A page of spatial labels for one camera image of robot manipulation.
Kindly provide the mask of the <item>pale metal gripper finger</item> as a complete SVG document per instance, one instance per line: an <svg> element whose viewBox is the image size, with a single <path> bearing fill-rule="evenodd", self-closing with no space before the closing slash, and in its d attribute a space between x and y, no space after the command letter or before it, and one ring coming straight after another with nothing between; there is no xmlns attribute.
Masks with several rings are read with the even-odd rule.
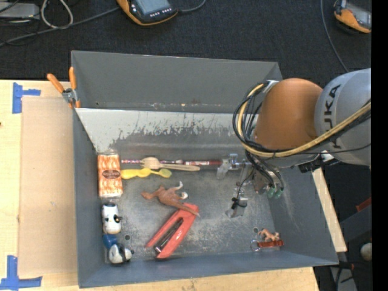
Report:
<svg viewBox="0 0 388 291"><path fill-rule="evenodd" d="M217 168L216 178L223 179L227 172L239 169L238 154L231 153L221 159L221 165Z"/></svg>
<svg viewBox="0 0 388 291"><path fill-rule="evenodd" d="M248 198L246 197L233 197L232 205L226 210L225 214L228 218L236 218L244 215L245 208L248 205Z"/></svg>

